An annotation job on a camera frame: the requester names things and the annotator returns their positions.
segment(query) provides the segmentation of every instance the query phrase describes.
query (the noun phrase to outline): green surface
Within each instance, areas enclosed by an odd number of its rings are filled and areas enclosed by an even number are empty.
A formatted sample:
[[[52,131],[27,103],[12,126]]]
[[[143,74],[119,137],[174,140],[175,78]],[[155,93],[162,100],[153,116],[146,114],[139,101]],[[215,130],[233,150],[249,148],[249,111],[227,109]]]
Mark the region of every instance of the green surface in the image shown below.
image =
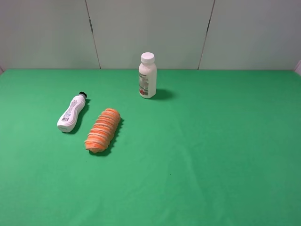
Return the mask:
[[[300,226],[301,78],[290,71],[7,70],[0,76],[0,226]],[[57,120],[90,102],[71,134]],[[84,141],[105,108],[106,152]]]

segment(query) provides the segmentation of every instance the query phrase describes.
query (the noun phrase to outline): standing bottle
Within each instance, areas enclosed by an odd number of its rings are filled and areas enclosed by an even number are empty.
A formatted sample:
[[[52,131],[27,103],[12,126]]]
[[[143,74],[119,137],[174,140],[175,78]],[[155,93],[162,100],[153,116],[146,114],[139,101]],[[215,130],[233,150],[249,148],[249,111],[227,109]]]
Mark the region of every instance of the standing bottle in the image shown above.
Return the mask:
[[[153,53],[143,53],[139,66],[139,92],[143,98],[151,98],[156,94],[157,67]]]
[[[65,133],[71,132],[76,125],[77,117],[80,111],[84,108],[87,95],[84,92],[80,92],[75,96],[68,109],[62,114],[57,122],[57,127]]]

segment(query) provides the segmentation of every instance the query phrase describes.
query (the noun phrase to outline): shrimp toy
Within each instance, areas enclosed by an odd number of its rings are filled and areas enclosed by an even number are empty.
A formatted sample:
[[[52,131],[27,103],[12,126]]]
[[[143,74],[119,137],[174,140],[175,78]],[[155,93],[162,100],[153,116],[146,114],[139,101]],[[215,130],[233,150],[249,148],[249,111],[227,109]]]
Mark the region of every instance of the shrimp toy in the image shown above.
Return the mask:
[[[120,114],[118,111],[108,108],[102,112],[85,141],[86,150],[96,153],[107,149],[114,137],[119,121]]]

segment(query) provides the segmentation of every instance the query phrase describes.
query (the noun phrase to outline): bottle label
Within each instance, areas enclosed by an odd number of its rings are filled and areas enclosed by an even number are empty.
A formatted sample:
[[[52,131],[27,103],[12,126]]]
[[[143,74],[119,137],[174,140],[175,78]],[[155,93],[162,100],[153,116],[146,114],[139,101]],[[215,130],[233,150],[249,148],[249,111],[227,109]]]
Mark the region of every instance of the bottle label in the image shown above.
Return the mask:
[[[71,112],[74,108],[74,106],[77,104],[77,100],[73,100],[69,106],[69,109],[67,110],[67,112],[64,114],[62,121],[68,121],[70,116],[71,116]]]
[[[146,75],[139,73],[139,92],[147,96],[149,94],[149,80]]]

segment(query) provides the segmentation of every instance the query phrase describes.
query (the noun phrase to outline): white bottle cap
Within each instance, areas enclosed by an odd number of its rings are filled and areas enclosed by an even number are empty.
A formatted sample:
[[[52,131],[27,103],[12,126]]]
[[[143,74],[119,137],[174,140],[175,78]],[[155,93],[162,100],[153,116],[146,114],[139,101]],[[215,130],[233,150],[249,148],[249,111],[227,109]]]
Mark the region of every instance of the white bottle cap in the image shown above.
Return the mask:
[[[155,55],[153,53],[142,53],[141,62],[145,64],[152,64],[155,62]]]

